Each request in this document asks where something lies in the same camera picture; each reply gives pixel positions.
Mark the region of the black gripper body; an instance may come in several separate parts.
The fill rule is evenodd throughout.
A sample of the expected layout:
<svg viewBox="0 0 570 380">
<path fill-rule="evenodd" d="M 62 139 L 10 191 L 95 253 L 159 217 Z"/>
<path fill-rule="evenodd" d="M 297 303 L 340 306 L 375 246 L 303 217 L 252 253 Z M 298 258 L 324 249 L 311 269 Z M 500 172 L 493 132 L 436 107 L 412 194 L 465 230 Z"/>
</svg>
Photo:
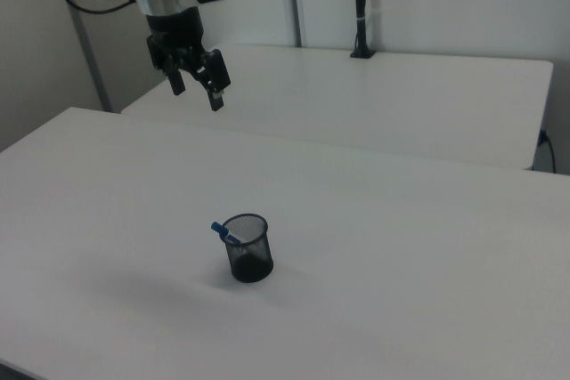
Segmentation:
<svg viewBox="0 0 570 380">
<path fill-rule="evenodd" d="M 205 76 L 202 45 L 204 28 L 198 7 L 168 16 L 146 16 L 151 35 L 147 45 L 152 65 L 166 77 L 178 70 L 187 71 L 193 77 Z"/>
</svg>

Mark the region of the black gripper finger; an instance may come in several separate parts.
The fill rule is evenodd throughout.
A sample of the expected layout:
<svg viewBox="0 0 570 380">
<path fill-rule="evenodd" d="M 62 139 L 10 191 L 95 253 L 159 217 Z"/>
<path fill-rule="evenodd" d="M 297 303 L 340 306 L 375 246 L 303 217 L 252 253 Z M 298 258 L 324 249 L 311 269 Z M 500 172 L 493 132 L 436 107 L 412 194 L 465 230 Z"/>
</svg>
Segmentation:
<svg viewBox="0 0 570 380">
<path fill-rule="evenodd" d="M 224 106 L 224 90 L 231 84 L 231 78 L 218 49 L 200 55 L 195 79 L 206 90 L 210 108 L 213 111 L 220 110 Z"/>
<path fill-rule="evenodd" d="M 165 60 L 165 75 L 171 85 L 174 95 L 180 95 L 185 91 L 185 84 L 182 74 L 179 71 L 176 58 L 169 54 Z"/>
</svg>

